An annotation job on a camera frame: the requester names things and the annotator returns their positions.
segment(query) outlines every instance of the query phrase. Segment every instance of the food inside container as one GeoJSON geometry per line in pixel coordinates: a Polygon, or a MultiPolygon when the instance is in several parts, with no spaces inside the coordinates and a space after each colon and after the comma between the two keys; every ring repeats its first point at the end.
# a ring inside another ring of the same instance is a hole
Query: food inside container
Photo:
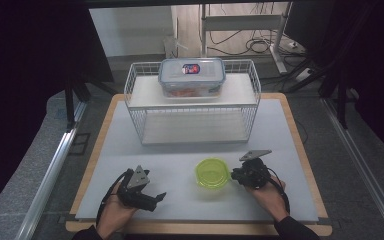
{"type": "Polygon", "coordinates": [[[168,98],[218,97],[225,79],[219,58],[166,59],[158,76],[168,98]]]}

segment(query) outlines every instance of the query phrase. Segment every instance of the aluminum rail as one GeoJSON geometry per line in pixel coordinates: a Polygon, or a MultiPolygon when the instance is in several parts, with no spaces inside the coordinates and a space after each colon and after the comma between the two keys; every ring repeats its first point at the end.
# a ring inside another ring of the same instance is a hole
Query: aluminum rail
{"type": "Polygon", "coordinates": [[[77,105],[76,111],[74,113],[75,125],[70,132],[64,133],[15,239],[29,240],[33,236],[42,212],[46,206],[46,203],[48,202],[49,196],[51,195],[52,189],[54,188],[60,170],[64,164],[71,143],[74,140],[74,136],[77,132],[78,122],[82,118],[86,106],[87,104],[83,102],[80,102],[77,105]]]}
{"type": "Polygon", "coordinates": [[[372,195],[373,200],[375,201],[377,207],[379,208],[379,211],[381,212],[384,218],[384,191],[382,187],[379,185],[378,181],[376,180],[375,176],[367,165],[366,160],[364,159],[363,155],[361,154],[360,150],[352,139],[350,133],[344,128],[342,128],[342,125],[337,120],[335,107],[330,101],[326,99],[321,99],[321,101],[322,104],[325,106],[330,120],[332,121],[336,131],[339,134],[339,137],[344,143],[345,148],[350,154],[351,159],[357,168],[357,171],[359,172],[363,182],[366,184],[367,189],[372,195]]]}

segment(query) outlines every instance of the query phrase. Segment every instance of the wire rack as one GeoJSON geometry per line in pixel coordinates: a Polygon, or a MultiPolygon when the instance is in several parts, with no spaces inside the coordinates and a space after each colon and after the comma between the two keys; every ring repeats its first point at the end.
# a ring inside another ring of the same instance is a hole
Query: wire rack
{"type": "Polygon", "coordinates": [[[160,62],[133,63],[125,103],[142,144],[247,142],[261,87],[252,60],[224,60],[219,98],[167,99],[158,83],[160,62]]]}

